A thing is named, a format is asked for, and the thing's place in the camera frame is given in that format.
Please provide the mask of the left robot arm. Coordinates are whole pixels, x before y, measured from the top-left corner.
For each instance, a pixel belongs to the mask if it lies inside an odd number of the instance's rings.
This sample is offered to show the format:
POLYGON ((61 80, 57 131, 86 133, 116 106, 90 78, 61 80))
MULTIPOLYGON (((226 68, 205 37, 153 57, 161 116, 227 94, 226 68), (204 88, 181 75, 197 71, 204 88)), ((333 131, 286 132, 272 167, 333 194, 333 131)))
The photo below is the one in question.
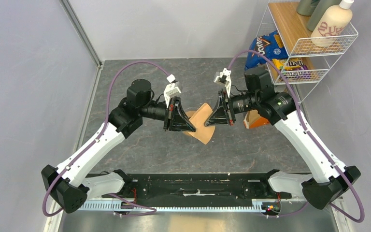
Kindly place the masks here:
POLYGON ((42 169, 46 197, 51 196, 64 212, 73 213, 90 198, 110 193, 123 198, 129 196, 132 184, 120 174, 87 175, 111 149, 134 133, 144 118, 163 121, 166 131, 196 131, 181 106, 180 83, 173 75, 168 80, 163 102, 153 100, 154 92, 149 81, 133 81, 119 105, 106 111, 105 121, 90 140, 56 167, 47 165, 42 169))

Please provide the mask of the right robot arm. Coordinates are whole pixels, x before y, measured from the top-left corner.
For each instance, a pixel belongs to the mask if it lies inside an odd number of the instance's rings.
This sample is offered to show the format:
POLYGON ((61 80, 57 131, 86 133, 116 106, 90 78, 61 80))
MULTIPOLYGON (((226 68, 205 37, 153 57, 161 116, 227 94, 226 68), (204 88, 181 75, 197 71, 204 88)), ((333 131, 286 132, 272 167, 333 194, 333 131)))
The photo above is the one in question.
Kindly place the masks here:
POLYGON ((246 90, 232 96, 231 71, 217 72, 214 82, 224 86, 218 93, 218 100, 205 126, 232 125, 236 114, 256 110, 267 119, 286 139, 310 169, 310 174, 288 174, 274 170, 268 172, 267 180, 260 183, 259 191, 271 198, 278 192, 305 198, 310 205, 324 209, 354 183, 361 173, 356 166, 346 166, 316 136, 298 111, 292 96, 286 92, 276 92, 269 72, 256 67, 245 71, 246 90))

